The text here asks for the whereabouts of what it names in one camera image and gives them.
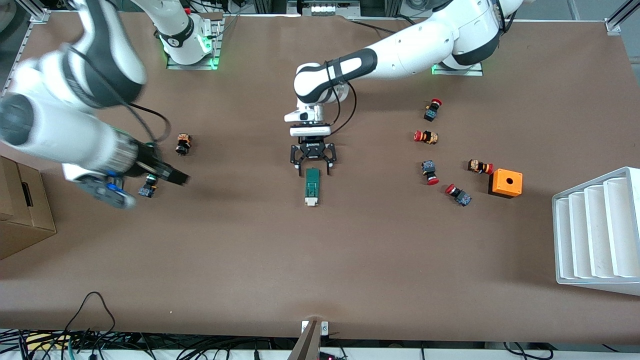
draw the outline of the orange box with black base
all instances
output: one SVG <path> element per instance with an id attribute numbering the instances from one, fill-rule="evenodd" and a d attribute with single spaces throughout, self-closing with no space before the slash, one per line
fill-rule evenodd
<path id="1" fill-rule="evenodd" d="M 522 194 L 522 173 L 499 168 L 489 177 L 489 195 L 508 199 Z"/>

